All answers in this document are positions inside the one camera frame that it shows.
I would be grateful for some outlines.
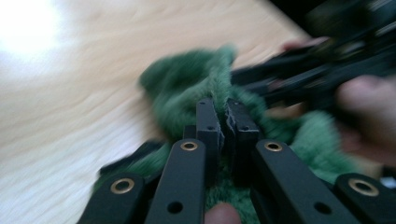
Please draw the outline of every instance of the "wooden table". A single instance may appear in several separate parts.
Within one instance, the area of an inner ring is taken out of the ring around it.
[[[136,82],[156,59],[303,37],[265,0],[2,1],[0,223],[75,223],[100,167],[163,138]]]

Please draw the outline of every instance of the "finger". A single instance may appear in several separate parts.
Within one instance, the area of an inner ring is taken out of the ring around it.
[[[337,91],[338,104],[359,119],[359,131],[365,145],[374,150],[379,146],[396,153],[396,89],[385,79],[373,76],[354,78]],[[364,152],[366,156],[375,152]]]
[[[329,37],[323,36],[323,37],[318,37],[318,38],[311,39],[311,40],[292,40],[292,41],[288,41],[285,44],[283,44],[282,49],[284,51],[287,51],[287,50],[291,50],[291,49],[311,47],[311,46],[321,44],[328,39],[329,39]]]
[[[240,224],[238,212],[228,203],[219,203],[205,214],[205,224]]]
[[[396,167],[396,153],[394,152],[394,148],[379,146],[363,140],[360,149],[351,151],[351,153],[364,158],[370,158],[372,161],[377,161],[389,167]]]
[[[353,152],[361,149],[361,134],[340,122],[337,122],[335,126],[341,136],[341,149],[345,152]]]
[[[265,111],[265,116],[272,119],[296,119],[305,112],[305,105],[299,103],[291,106],[278,106]]]

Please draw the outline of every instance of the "green fuzzy fabric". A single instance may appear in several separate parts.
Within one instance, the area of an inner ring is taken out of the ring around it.
[[[298,119],[269,119],[262,98],[231,85],[232,46],[217,50],[195,49],[154,62],[140,77],[140,84],[152,100],[158,124],[171,141],[182,138],[186,125],[195,124],[195,105],[213,98],[220,120],[229,98],[241,101],[251,117],[263,127],[265,137],[289,144],[318,177],[333,183],[343,173],[358,172],[352,159],[339,150],[340,140],[332,117],[314,111]],[[216,203],[231,203],[243,223],[259,223],[249,199],[249,189],[236,188],[221,164],[219,183],[206,191],[206,209]]]

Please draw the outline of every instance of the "round hole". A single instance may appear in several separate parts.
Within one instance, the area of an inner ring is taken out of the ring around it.
[[[314,207],[321,214],[329,215],[332,213],[332,209],[325,203],[315,203]]]
[[[367,181],[361,180],[361,179],[349,179],[348,184],[351,188],[353,188],[355,191],[362,195],[370,196],[370,197],[375,197],[379,194],[378,188],[376,188],[374,185],[370,184]]]
[[[168,212],[177,214],[183,210],[183,204],[180,202],[172,202],[168,204]]]
[[[198,148],[198,145],[193,142],[185,142],[181,145],[181,148],[186,151],[193,151]]]
[[[114,181],[110,190],[115,194],[124,194],[129,192],[134,187],[134,181],[130,178],[123,178]]]
[[[282,150],[282,146],[278,143],[267,143],[265,144],[265,148],[271,151],[280,151]]]

